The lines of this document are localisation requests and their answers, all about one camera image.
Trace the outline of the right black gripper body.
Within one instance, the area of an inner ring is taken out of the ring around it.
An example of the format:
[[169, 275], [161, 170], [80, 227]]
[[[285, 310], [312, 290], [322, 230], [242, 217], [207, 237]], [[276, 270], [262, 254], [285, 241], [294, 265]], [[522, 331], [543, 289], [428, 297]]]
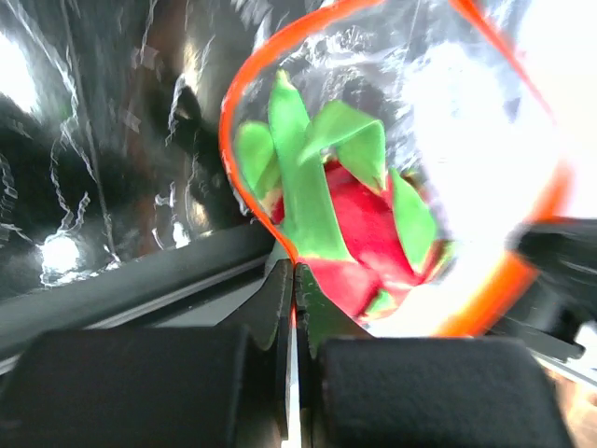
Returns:
[[510, 246], [537, 276], [487, 331], [546, 357], [579, 359], [581, 327], [596, 320], [596, 220], [558, 217], [518, 231]]

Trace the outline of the pink dragon fruit toy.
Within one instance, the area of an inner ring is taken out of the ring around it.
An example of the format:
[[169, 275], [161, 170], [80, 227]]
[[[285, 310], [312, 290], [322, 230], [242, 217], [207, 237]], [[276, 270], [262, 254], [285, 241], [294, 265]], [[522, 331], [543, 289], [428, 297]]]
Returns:
[[310, 115], [285, 71], [266, 121], [235, 135], [238, 167], [323, 293], [368, 323], [436, 279], [453, 252], [417, 175], [390, 168], [382, 122], [333, 100]]

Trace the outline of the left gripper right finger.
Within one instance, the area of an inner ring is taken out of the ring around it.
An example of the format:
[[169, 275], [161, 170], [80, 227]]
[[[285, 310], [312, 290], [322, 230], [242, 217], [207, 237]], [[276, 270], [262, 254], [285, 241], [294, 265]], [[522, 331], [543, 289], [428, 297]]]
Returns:
[[301, 445], [313, 447], [313, 413], [321, 404], [323, 385], [317, 361], [319, 346], [329, 339], [370, 339], [372, 335], [326, 296], [304, 263], [297, 264], [294, 271], [294, 304]]

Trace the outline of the clear bag orange zipper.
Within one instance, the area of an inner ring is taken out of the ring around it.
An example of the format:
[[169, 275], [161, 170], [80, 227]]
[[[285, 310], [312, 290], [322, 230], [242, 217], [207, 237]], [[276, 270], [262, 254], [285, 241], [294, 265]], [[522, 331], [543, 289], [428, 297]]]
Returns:
[[570, 173], [523, 64], [533, 13], [529, 1], [340, 1], [269, 38], [231, 83], [222, 160], [241, 204], [294, 267], [294, 246], [248, 190], [234, 150], [243, 122], [267, 120], [279, 71], [310, 115], [340, 100], [379, 119], [387, 166], [420, 179], [452, 257], [392, 314], [354, 320], [374, 335], [478, 336], [535, 278], [509, 240], [520, 225], [560, 211]]

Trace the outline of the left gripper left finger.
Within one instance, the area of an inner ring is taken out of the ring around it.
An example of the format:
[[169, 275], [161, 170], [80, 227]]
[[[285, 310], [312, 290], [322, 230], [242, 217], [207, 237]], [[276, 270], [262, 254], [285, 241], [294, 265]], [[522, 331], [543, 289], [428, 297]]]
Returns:
[[288, 437], [292, 262], [275, 263], [262, 286], [223, 324], [243, 332], [236, 366], [237, 439]]

